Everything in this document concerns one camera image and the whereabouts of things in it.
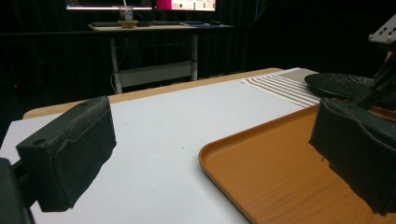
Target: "brown tray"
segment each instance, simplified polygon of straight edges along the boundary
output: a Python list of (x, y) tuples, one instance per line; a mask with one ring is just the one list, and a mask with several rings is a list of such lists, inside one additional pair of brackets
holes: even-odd
[(307, 143), (317, 110), (206, 145), (202, 169), (252, 223), (396, 223), (373, 214)]

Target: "monitor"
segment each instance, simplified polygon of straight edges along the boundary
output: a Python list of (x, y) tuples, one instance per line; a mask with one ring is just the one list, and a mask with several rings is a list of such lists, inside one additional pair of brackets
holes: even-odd
[[(123, 0), (64, 0), (66, 10), (118, 10)], [(134, 10), (152, 10), (151, 0), (125, 0)]]
[(216, 0), (157, 0), (156, 9), (184, 11), (215, 11)]

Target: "striped towel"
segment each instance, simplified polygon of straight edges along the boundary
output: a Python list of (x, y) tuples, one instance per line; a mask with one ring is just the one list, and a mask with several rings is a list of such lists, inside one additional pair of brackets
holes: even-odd
[(320, 101), (320, 98), (308, 89), (306, 83), (287, 77), (249, 77), (242, 79), (242, 82), (302, 107), (316, 105)]

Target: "white tabletop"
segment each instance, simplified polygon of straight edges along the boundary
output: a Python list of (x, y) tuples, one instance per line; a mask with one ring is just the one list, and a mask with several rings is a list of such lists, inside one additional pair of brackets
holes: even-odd
[[(111, 109), (117, 137), (111, 158), (73, 209), (42, 213), (35, 203), (37, 223), (248, 223), (201, 170), (199, 151), (302, 107), (233, 80)], [(12, 122), (0, 156), (17, 161), (15, 146), (56, 117)]]

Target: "plastic cup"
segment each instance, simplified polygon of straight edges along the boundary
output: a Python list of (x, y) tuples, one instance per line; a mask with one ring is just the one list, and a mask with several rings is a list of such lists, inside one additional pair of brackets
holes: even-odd
[(134, 7), (119, 7), (119, 10), (121, 21), (131, 21), (134, 17)]

